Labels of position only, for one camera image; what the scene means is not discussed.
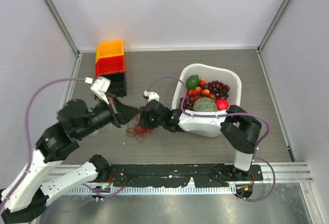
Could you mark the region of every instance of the plastic basket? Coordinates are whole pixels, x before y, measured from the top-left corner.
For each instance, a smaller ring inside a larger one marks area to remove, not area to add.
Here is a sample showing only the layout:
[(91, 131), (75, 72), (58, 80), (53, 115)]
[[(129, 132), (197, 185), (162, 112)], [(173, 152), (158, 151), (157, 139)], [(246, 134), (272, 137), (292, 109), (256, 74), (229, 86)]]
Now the plastic basket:
[[(239, 76), (233, 71), (204, 64), (192, 64), (184, 68), (179, 78), (185, 82), (189, 76), (195, 74), (197, 74), (200, 79), (205, 79), (206, 82), (218, 80), (230, 86), (229, 97), (227, 99), (228, 103), (230, 105), (240, 105), (242, 84)], [(180, 99), (184, 94), (185, 89), (179, 82), (171, 105), (172, 109), (179, 108)]]

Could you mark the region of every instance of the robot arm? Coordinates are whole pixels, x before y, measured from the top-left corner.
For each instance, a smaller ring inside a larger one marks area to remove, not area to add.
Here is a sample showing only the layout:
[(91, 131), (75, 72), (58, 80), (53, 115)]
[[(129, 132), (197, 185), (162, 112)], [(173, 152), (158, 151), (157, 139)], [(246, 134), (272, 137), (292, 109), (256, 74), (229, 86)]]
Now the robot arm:
[[(262, 128), (261, 123), (253, 117), (227, 116), (218, 118), (191, 117), (180, 109), (170, 110), (159, 103), (159, 98), (149, 99), (142, 110), (140, 126), (152, 129), (163, 126), (170, 132), (193, 132), (203, 136), (212, 137), (212, 132), (221, 130), (225, 138), (235, 149), (233, 172), (237, 178), (244, 180), (249, 177), (249, 169), (253, 154), (257, 147), (258, 137)], [(221, 114), (246, 113), (242, 108), (231, 105)]]
[[(56, 180), (44, 182), (45, 178), (76, 150), (78, 140), (95, 130), (112, 123), (121, 127), (140, 113), (140, 109), (122, 104), (115, 96), (105, 96), (110, 81), (95, 80), (91, 90), (101, 100), (89, 109), (82, 100), (71, 100), (58, 112), (58, 123), (44, 131), (33, 150), (32, 164), (26, 177), (5, 203), (2, 218), (5, 224), (25, 223), (40, 216), (52, 202), (74, 187), (93, 180), (104, 181), (111, 173), (108, 162), (94, 155), (77, 170)], [(0, 202), (20, 179), (26, 166), (16, 180), (0, 190)]]

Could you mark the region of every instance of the white wall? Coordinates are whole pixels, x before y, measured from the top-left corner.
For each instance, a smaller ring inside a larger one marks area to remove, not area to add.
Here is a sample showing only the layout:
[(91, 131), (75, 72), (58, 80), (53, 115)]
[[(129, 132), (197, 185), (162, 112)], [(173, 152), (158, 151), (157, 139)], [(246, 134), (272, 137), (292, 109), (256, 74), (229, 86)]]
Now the white wall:
[[(73, 61), (43, 0), (0, 0), (0, 189), (27, 162), (23, 119), (29, 98), (46, 82), (68, 77)], [(53, 86), (36, 100), (30, 116), (33, 142), (56, 120), (65, 88)]]
[(282, 0), (53, 0), (77, 47), (259, 46)]
[(293, 0), (264, 57), (297, 158), (329, 212), (329, 0)]

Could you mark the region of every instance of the grapes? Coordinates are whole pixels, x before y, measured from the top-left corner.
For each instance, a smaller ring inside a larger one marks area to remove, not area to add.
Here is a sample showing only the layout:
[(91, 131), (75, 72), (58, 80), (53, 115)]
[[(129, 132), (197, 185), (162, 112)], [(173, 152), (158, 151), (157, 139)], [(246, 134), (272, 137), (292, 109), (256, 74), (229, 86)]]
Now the grapes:
[[(214, 94), (214, 97), (216, 99), (224, 99), (226, 100), (229, 95), (228, 95), (228, 92), (230, 90), (230, 86), (228, 86), (227, 84), (219, 81), (219, 80), (214, 80), (214, 81), (211, 81), (211, 82), (208, 82), (208, 84), (204, 84), (204, 85), (200, 85), (200, 87), (202, 89), (208, 89), (211, 93)], [(194, 98), (198, 99), (200, 97), (202, 97), (203, 95), (198, 95)], [(196, 101), (193, 97), (188, 97), (186, 98), (185, 102), (184, 102), (184, 105), (185, 105), (185, 109), (190, 109), (192, 110), (192, 107), (193, 107), (193, 104), (194, 102)]]

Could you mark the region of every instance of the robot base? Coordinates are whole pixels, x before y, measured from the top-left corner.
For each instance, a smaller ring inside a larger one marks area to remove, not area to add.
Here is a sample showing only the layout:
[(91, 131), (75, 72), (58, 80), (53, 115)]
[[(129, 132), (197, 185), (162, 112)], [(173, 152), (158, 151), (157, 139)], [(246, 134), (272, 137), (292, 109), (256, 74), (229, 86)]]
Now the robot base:
[(130, 187), (185, 187), (193, 178), (195, 187), (223, 187), (232, 181), (262, 181), (263, 174), (259, 165), (251, 165), (244, 178), (237, 177), (234, 166), (220, 163), (206, 164), (112, 164), (114, 186)]

